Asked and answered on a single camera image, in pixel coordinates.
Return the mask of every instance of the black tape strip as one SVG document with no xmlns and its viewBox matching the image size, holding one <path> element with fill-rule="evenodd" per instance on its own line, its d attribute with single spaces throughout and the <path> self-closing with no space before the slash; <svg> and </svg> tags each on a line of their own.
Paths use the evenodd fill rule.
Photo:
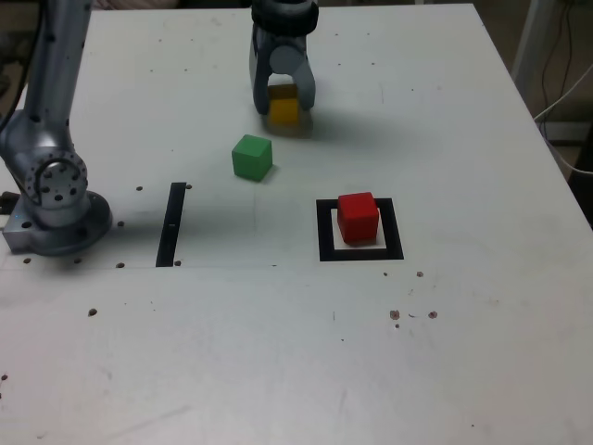
<svg viewBox="0 0 593 445">
<path fill-rule="evenodd" d="M 157 267 L 172 267 L 177 247 L 177 236 L 182 222 L 183 200 L 185 199 L 185 183 L 170 185 L 169 202 L 165 212 L 165 222 L 160 233 L 158 244 Z"/>
</svg>

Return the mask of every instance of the black square marker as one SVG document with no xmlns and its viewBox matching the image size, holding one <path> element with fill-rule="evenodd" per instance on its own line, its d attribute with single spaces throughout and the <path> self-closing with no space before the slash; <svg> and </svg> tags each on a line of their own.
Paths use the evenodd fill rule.
<svg viewBox="0 0 593 445">
<path fill-rule="evenodd" d="M 337 209 L 337 199 L 317 200 L 317 234 L 320 261 L 381 261 L 403 260 L 404 252 L 399 240 L 396 213 L 389 197 L 374 200 L 381 214 L 385 248 L 336 249 L 332 227 L 332 209 Z"/>
</svg>

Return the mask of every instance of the cable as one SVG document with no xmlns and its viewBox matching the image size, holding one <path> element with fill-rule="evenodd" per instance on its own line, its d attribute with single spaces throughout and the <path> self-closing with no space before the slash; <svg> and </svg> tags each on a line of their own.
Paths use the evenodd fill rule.
<svg viewBox="0 0 593 445">
<path fill-rule="evenodd" d="M 572 0 L 571 4 L 568 6 L 568 10 L 566 11 L 566 29 L 568 30 L 568 61 L 566 62 L 566 70 L 564 71 L 564 79 L 562 79 L 562 88 L 560 90 L 559 97 L 564 94 L 564 87 L 566 87 L 566 81 L 568 79 L 568 73 L 570 72 L 571 65 L 573 63 L 573 30 L 571 29 L 571 11 L 573 10 L 573 6 L 576 0 Z"/>
<path fill-rule="evenodd" d="M 17 106 L 19 105 L 20 96 L 22 95 L 22 91 L 25 89 L 25 84 L 27 83 L 27 75 L 29 74 L 29 66 L 31 65 L 31 61 L 33 59 L 33 55 L 35 54 L 35 46 L 37 46 L 37 40 L 39 40 L 39 34 L 41 33 L 43 18 L 45 15 L 45 0 L 39 0 L 39 14 L 37 15 L 37 28 L 35 29 L 35 36 L 33 37 L 33 43 L 31 46 L 31 52 L 25 61 L 25 64 L 22 67 L 22 73 L 20 74 L 19 80 L 19 87 L 17 88 L 17 93 L 15 95 L 10 108 L 8 109 L 8 113 L 0 122 L 0 134 L 4 131 L 10 119 L 15 114 Z"/>
<path fill-rule="evenodd" d="M 570 3 L 567 3 L 568 8 L 566 9 L 566 13 L 564 14 L 566 28 L 568 30 L 568 60 L 566 61 L 566 69 L 564 70 L 564 78 L 562 79 L 562 87 L 560 89 L 558 97 L 562 97 L 562 95 L 564 94 L 564 88 L 566 87 L 568 73 L 570 72 L 571 66 L 573 64 L 573 30 L 571 29 L 571 11 L 573 10 L 575 0 L 569 0 L 569 2 Z M 553 112 L 554 110 L 552 109 L 546 116 L 544 116 L 544 119 L 542 119 L 546 139 L 548 139 L 548 120 Z"/>
<path fill-rule="evenodd" d="M 548 140 L 546 140 L 546 144 L 548 145 L 549 151 L 551 152 L 552 156 L 556 159 L 558 159 L 562 164 L 564 164 L 566 167 L 568 167 L 570 170 L 572 170 L 575 173 L 579 173 L 579 174 L 585 174 L 587 176 L 593 176 L 593 172 L 587 172 L 585 170 L 579 170 L 575 167 L 573 167 L 561 154 L 560 151 L 558 151 L 558 148 L 556 148 L 555 146 L 553 146 Z"/>
<path fill-rule="evenodd" d="M 552 45 L 551 50 L 549 51 L 548 59 L 544 64 L 544 69 L 541 71 L 541 91 L 544 96 L 544 108 L 548 107 L 548 92 L 546 91 L 546 73 L 548 72 L 549 63 L 556 52 L 556 48 L 562 39 L 562 24 L 564 23 L 564 14 L 568 9 L 568 3 L 564 4 L 562 8 L 562 12 L 560 14 L 560 21 L 558 22 L 558 34 L 556 34 L 556 40 Z M 539 123 L 539 132 L 544 135 L 546 139 L 548 139 L 548 128 L 546 126 L 546 119 L 543 119 L 542 122 Z"/>
<path fill-rule="evenodd" d="M 581 83 L 586 78 L 586 76 L 591 72 L 591 70 L 593 70 L 593 64 L 591 64 L 591 66 L 589 68 L 587 68 L 587 70 L 583 73 L 583 75 L 579 78 L 579 80 L 576 81 L 574 83 L 574 85 L 571 87 L 571 89 L 568 90 L 566 93 L 564 93 L 564 95 L 560 99 L 558 99 L 552 105 L 550 105 L 549 107 L 544 109 L 541 113 L 539 113 L 537 116 L 535 116 L 534 121 L 537 121 L 539 118 L 541 118 L 542 116 L 547 114 L 549 111 L 554 109 L 554 107 L 556 107 L 558 104 L 560 104 L 562 102 L 562 100 L 564 100 L 566 97 L 568 97 L 570 95 L 570 93 L 572 93 L 574 91 L 574 89 L 579 85 L 579 83 Z"/>
</svg>

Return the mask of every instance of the wooden block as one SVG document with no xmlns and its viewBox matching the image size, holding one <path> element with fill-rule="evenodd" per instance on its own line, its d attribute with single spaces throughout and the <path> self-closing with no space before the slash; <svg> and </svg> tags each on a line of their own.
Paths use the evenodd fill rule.
<svg viewBox="0 0 593 445">
<path fill-rule="evenodd" d="M 270 113 L 268 122 L 273 125 L 298 125 L 298 90 L 296 85 L 268 87 Z"/>
</svg>

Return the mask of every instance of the green cube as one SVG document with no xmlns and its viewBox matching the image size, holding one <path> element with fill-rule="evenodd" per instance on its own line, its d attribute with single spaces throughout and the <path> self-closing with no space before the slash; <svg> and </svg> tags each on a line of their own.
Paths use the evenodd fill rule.
<svg viewBox="0 0 593 445">
<path fill-rule="evenodd" d="M 261 181 L 271 168 L 271 141 L 246 134 L 233 149 L 234 174 Z"/>
</svg>

